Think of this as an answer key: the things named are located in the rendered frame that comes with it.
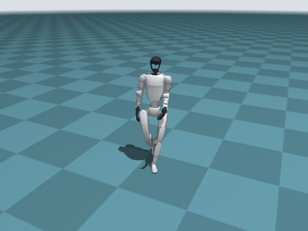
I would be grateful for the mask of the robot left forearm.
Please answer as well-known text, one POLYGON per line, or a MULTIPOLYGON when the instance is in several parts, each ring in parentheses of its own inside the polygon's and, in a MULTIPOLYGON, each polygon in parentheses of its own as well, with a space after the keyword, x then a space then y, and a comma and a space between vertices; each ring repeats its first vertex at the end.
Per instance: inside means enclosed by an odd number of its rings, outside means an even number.
MULTIPOLYGON (((168 102, 169 102, 169 95, 168 95, 168 98, 164 98, 164 99, 163 99, 162 109, 163 109, 164 107, 168 107, 168 102)), ((168 108, 167 108, 167 109, 168 109, 168 108)))

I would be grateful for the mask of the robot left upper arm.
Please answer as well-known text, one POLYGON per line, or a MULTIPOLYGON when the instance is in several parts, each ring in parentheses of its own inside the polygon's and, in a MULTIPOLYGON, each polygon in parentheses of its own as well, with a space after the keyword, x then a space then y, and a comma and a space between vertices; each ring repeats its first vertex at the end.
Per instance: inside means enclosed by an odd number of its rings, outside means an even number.
POLYGON ((163 98, 168 98, 169 91, 171 88, 172 77, 164 75, 164 81, 165 81, 165 92, 163 94, 163 98))

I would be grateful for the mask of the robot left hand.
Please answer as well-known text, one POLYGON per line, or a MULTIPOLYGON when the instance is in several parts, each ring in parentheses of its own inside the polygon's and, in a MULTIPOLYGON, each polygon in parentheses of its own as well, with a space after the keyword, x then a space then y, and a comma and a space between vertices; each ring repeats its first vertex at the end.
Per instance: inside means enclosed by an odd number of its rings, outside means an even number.
POLYGON ((160 116, 157 116, 157 120, 161 120, 163 117, 164 117, 164 115, 165 115, 165 113, 167 112, 167 107, 164 107, 163 109, 162 109, 162 114, 158 114, 158 115, 160 115, 160 116))

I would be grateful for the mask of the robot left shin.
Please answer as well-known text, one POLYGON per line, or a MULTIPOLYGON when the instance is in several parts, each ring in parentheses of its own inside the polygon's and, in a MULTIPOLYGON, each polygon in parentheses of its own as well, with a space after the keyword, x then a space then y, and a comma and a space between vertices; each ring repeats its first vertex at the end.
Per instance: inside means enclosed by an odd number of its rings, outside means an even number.
POLYGON ((162 143, 160 143, 160 142, 158 142, 157 145, 154 144, 152 165, 153 165, 153 163, 156 164, 157 157, 159 156, 159 153, 160 153, 160 150, 161 150, 161 144, 162 143))

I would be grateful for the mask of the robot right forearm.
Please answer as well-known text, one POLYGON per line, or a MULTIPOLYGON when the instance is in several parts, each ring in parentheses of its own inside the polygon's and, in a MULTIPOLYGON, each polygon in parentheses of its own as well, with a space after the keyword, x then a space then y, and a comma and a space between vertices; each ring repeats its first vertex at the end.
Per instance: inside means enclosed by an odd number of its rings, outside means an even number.
POLYGON ((137 108, 137 106, 139 106, 141 108, 142 96, 140 97, 140 96, 136 95, 136 98, 137 98, 137 100, 136 100, 136 108, 137 108))

